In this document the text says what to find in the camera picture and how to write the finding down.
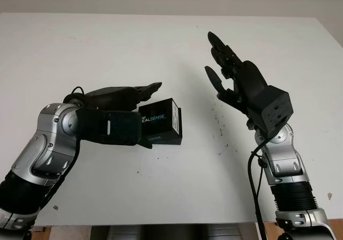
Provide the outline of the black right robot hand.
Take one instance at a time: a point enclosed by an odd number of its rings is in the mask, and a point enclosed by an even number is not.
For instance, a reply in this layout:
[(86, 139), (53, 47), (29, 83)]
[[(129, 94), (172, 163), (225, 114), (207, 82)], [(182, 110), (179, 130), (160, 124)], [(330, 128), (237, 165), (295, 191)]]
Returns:
[(212, 57), (221, 67), (222, 75), (225, 79), (232, 79), (234, 83), (233, 89), (225, 89), (217, 73), (205, 66), (218, 99), (248, 116), (248, 103), (267, 87), (265, 79), (253, 62), (241, 61), (230, 46), (224, 44), (214, 33), (208, 32), (207, 37), (212, 46)]

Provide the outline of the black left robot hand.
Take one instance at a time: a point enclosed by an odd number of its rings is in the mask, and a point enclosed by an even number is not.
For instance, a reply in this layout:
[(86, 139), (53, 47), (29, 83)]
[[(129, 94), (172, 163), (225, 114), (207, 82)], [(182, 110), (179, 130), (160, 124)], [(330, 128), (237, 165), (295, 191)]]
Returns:
[(136, 108), (161, 85), (155, 82), (138, 87), (106, 87), (87, 93), (84, 107), (77, 111), (79, 138), (104, 145), (141, 145), (151, 149)]

